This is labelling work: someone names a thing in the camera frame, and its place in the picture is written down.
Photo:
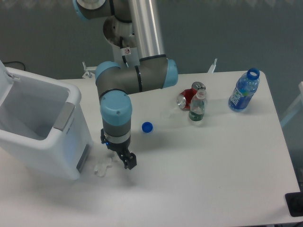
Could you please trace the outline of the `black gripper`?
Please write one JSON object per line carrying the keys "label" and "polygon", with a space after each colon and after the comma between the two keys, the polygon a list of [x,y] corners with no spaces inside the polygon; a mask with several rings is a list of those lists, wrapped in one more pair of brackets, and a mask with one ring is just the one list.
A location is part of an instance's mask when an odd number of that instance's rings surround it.
{"label": "black gripper", "polygon": [[104,129],[101,130],[101,143],[117,153],[125,169],[133,169],[137,165],[136,155],[128,150],[130,137],[130,131],[123,136],[114,137],[106,133]]}

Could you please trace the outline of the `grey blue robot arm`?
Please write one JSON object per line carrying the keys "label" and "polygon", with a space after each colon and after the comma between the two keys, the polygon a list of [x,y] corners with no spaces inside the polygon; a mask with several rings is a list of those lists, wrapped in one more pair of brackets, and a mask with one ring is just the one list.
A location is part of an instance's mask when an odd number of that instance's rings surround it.
{"label": "grey blue robot arm", "polygon": [[136,48],[138,65],[105,61],[95,70],[103,129],[101,142],[117,153],[126,169],[136,166],[136,156],[128,149],[131,140],[132,104],[130,94],[175,85],[178,69],[166,57],[157,2],[154,0],[75,0],[77,15],[85,20],[106,18],[106,39],[125,56]]}

